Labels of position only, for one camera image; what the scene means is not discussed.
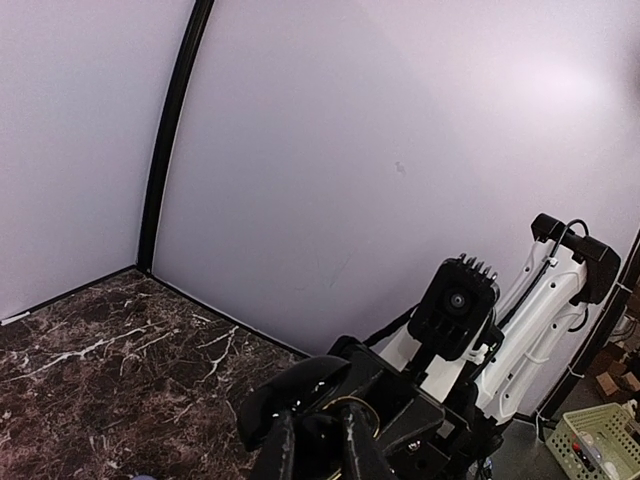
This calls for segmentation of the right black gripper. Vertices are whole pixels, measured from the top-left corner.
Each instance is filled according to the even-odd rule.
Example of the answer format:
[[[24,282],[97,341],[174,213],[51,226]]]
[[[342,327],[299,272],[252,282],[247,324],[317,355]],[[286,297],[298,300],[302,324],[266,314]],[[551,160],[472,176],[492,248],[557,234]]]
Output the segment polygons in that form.
[[[398,478],[463,479],[500,448],[500,427],[475,406],[476,385],[455,385],[439,402],[354,337],[339,337],[328,353],[351,363],[336,395],[359,398],[377,413],[377,442]]]

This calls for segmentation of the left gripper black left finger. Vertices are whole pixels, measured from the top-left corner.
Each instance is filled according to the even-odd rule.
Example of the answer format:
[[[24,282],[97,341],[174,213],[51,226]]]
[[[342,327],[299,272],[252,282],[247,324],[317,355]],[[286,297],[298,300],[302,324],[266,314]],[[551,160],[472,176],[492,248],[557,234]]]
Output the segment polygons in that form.
[[[295,465],[294,414],[290,409],[271,413],[260,424],[259,454],[250,480],[291,480]]]

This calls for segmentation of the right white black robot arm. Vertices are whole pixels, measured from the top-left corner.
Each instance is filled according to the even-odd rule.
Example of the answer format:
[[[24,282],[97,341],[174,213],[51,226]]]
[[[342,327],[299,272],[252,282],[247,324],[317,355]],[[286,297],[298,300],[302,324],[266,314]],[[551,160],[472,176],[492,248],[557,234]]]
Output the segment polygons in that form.
[[[364,340],[340,337],[341,390],[374,412],[384,463],[376,479],[463,479],[503,444],[560,339],[584,326],[621,260],[581,219],[538,215],[533,245],[508,290],[477,259],[438,268],[422,299]]]

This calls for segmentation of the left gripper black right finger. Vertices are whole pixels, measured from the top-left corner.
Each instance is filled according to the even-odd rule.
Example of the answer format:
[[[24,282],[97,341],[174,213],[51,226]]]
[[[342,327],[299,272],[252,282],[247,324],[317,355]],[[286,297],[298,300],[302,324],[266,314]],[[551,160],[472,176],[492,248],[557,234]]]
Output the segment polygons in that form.
[[[396,479],[366,424],[364,409],[359,404],[350,403],[341,409],[340,414],[343,430],[341,478]]]

